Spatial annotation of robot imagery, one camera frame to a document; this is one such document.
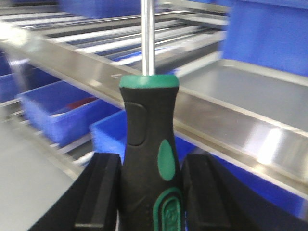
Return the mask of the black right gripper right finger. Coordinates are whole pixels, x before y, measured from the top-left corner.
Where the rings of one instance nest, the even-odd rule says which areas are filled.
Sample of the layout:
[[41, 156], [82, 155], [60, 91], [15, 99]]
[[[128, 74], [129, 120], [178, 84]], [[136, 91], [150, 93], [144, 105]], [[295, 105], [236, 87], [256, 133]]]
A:
[[306, 231], [308, 223], [253, 192], [209, 154], [182, 165], [190, 231]]

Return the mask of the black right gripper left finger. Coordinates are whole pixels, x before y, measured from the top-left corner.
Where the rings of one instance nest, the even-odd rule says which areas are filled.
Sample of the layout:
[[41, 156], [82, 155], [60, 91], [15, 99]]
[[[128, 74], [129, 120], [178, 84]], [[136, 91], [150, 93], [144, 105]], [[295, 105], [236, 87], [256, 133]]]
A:
[[76, 181], [31, 227], [33, 231], [114, 231], [121, 159], [94, 153]]

